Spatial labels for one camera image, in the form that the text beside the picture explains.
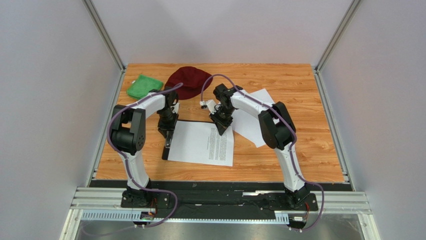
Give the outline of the white paper sheet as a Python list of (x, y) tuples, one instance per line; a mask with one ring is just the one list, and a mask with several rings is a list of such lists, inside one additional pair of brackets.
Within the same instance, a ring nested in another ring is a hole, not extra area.
[[(265, 88), (252, 92), (250, 95), (264, 102), (274, 102)], [(233, 121), (231, 123), (231, 127), (234, 132), (252, 142), (256, 148), (266, 145), (261, 134), (260, 124), (257, 117), (254, 117), (240, 109), (236, 109), (233, 112), (232, 117)]]

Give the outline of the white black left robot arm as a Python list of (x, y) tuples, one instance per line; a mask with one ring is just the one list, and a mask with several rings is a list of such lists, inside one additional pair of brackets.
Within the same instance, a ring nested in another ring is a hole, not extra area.
[(159, 115), (158, 131), (171, 146), (178, 121), (175, 108), (179, 97), (174, 90), (154, 91), (143, 99), (129, 104), (116, 105), (108, 124), (108, 144), (120, 155), (127, 175), (127, 188), (123, 192), (123, 204), (148, 207), (154, 202), (155, 190), (151, 188), (142, 149), (146, 142), (146, 119)]

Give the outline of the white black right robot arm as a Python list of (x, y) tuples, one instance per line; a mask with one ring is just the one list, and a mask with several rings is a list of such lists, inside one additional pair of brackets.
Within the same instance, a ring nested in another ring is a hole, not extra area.
[(209, 117), (219, 134), (223, 135), (231, 126), (235, 110), (257, 118), (263, 141), (274, 150), (284, 177), (285, 195), (282, 203), (291, 209), (303, 206), (310, 190), (301, 173), (295, 148), (296, 128), (286, 106), (282, 102), (262, 101), (239, 86), (227, 88), (220, 84), (213, 93), (218, 103), (202, 100), (200, 105), (209, 110)]

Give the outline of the printed text paper sheet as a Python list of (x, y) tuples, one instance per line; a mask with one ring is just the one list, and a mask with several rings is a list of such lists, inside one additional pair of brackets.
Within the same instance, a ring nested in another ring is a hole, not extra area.
[(233, 166), (234, 134), (229, 127), (220, 135), (214, 123), (178, 120), (170, 147), (161, 158), (166, 161)]

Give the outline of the black clipboard folder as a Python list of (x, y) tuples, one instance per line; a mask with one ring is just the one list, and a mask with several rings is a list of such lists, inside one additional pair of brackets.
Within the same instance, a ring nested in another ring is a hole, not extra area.
[(211, 122), (178, 120), (175, 130), (165, 137), (161, 159), (183, 163), (205, 163), (209, 158)]

